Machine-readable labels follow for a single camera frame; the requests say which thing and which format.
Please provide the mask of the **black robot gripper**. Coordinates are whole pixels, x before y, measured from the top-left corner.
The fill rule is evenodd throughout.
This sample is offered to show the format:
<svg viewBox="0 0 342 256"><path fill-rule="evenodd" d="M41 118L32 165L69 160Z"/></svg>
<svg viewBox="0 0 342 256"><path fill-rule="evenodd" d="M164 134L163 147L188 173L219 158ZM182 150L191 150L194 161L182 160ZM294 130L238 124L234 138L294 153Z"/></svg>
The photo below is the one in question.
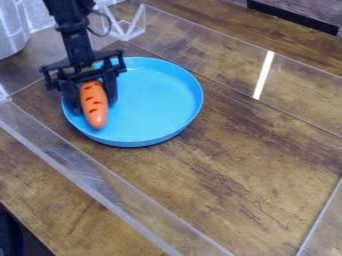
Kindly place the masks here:
<svg viewBox="0 0 342 256"><path fill-rule="evenodd" d="M75 114L81 113L77 83L100 79L107 93L108 103L117 100L116 77L125 72L124 50L93 51L84 62L72 63L67 58L40 68L48 90L61 89L65 103Z"/></svg>

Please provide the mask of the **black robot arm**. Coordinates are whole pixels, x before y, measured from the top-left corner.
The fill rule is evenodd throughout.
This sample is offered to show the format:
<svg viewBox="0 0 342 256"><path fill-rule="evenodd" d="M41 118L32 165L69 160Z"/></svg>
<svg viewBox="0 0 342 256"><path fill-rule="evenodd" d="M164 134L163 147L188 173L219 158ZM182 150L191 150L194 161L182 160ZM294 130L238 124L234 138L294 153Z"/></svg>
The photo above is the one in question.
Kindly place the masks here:
<svg viewBox="0 0 342 256"><path fill-rule="evenodd" d="M123 50L95 51L88 33L88 15L95 13L93 0L43 0L49 15L55 18L55 30L61 34L67 57L53 64L44 65L40 72L45 88L61 92L67 106L73 113L81 111L80 84L92 80L103 82L108 102L117 100L116 78L127 71Z"/></svg>

